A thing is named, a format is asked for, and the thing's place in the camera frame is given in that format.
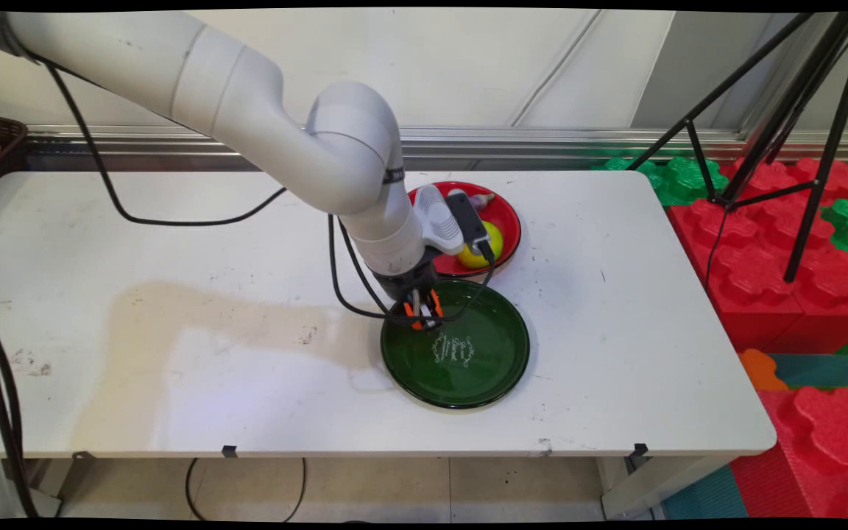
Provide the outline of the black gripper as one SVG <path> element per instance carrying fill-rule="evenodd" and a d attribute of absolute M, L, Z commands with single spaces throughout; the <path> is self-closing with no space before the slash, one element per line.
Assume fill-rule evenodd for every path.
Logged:
<path fill-rule="evenodd" d="M 425 296 L 430 294 L 438 281 L 434 259 L 437 254 L 424 254 L 417 265 L 404 274 L 381 275 L 372 271 L 386 294 L 397 302 L 404 302 L 410 295 L 410 317 L 414 320 L 411 326 L 424 326 L 425 330 L 438 328 L 442 322 L 442 310 L 438 305 L 426 305 Z"/>

